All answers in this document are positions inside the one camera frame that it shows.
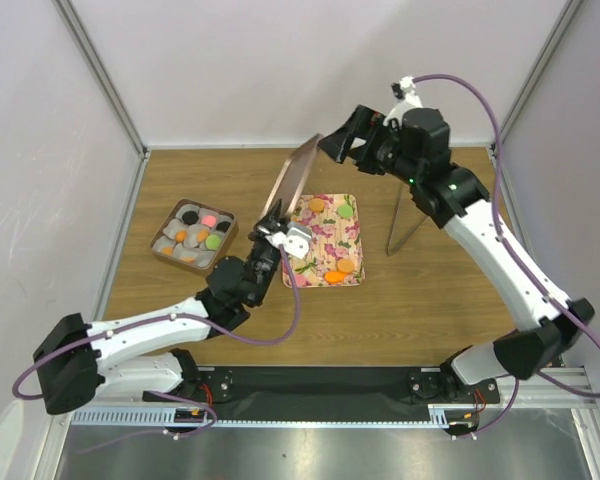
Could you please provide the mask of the black sandwich cookie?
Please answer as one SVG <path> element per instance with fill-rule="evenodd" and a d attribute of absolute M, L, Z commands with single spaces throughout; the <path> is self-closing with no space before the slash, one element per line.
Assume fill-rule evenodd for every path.
<path fill-rule="evenodd" d="M 230 221 L 222 221 L 216 225 L 215 230 L 218 232 L 226 233 L 228 231 L 228 229 L 230 228 L 230 226 L 231 226 Z"/>
<path fill-rule="evenodd" d="M 182 214 L 182 222 L 185 225 L 194 225 L 199 220 L 199 215 L 196 211 L 190 210 Z"/>

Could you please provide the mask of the metal tongs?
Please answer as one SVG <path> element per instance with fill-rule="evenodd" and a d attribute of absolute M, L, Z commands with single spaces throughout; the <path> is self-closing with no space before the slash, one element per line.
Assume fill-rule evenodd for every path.
<path fill-rule="evenodd" d="M 400 184 L 397 190 L 392 218 L 385 242 L 385 255 L 387 257 L 392 257 L 398 253 L 428 219 L 426 215 L 419 213 L 418 211 L 413 213 L 407 210 L 405 204 L 405 191 L 406 187 Z"/>

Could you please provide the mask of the pink tin lid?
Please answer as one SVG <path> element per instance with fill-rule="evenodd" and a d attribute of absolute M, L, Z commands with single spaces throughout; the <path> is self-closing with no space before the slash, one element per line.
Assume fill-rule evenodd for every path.
<path fill-rule="evenodd" d="M 279 219 L 291 217 L 318 155 L 318 144 L 321 139 L 321 134 L 315 134 L 287 156 L 265 202 L 262 217 L 277 203 L 280 204 Z"/>

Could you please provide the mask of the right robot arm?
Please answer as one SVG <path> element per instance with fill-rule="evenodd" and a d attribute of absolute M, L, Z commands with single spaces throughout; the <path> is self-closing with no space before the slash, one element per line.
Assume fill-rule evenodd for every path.
<path fill-rule="evenodd" d="M 513 332 L 446 361 L 440 388 L 447 399 L 462 402 L 492 377 L 526 380 L 576 343 L 581 332 L 574 322 L 589 323 L 593 306 L 570 299 L 535 264 L 518 265 L 526 251 L 519 244 L 505 247 L 510 232 L 493 215 L 482 182 L 452 161 L 450 127 L 438 110 L 412 108 L 400 120 L 387 120 L 359 105 L 345 132 L 344 154 L 365 173 L 391 174 L 407 184 L 417 208 L 469 253 L 514 320 Z"/>

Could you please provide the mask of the brown chip cookie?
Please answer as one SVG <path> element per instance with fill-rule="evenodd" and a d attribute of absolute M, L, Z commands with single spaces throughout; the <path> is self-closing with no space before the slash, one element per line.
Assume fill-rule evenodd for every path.
<path fill-rule="evenodd" d="M 207 238 L 208 236 L 209 236 L 209 231 L 208 231 L 208 230 L 200 230 L 200 231 L 197 233 L 197 236 L 196 236 L 196 241 L 197 241 L 198 243 L 202 243 L 202 242 L 204 242 L 204 241 L 206 240 L 206 238 Z"/>

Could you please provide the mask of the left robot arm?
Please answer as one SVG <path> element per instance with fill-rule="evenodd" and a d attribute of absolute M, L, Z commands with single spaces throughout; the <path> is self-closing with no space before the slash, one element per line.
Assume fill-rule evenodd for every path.
<path fill-rule="evenodd" d="M 172 351 L 176 367 L 164 375 L 141 374 L 138 369 L 157 349 L 219 334 L 233 337 L 248 319 L 249 308 L 263 303 L 278 268 L 307 254 L 311 236 L 292 222 L 292 212 L 318 152 L 337 163 L 348 156 L 356 121 L 351 116 L 332 134 L 316 134 L 290 154 L 249 235 L 253 243 L 249 255 L 244 260 L 235 256 L 217 260 L 204 290 L 172 306 L 120 320 L 86 323 L 80 314 L 62 318 L 35 351 L 31 367 L 46 412 L 73 412 L 105 390 L 140 393 L 149 399 L 193 398 L 200 377 L 184 353 Z"/>

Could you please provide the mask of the pink oval cookie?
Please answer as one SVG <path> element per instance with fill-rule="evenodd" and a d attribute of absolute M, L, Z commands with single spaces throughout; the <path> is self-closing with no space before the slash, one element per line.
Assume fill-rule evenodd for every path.
<path fill-rule="evenodd" d="M 218 223 L 218 218 L 213 215 L 206 215 L 201 219 L 201 224 L 209 228 L 214 228 Z"/>

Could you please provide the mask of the orange swirl cookie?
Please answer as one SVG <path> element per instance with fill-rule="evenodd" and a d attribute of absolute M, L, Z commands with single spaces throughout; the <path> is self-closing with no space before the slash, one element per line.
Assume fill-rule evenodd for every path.
<path fill-rule="evenodd" d="M 175 235 L 175 241 L 178 243 L 182 243 L 186 240 L 188 236 L 188 232 L 186 230 L 181 230 Z"/>

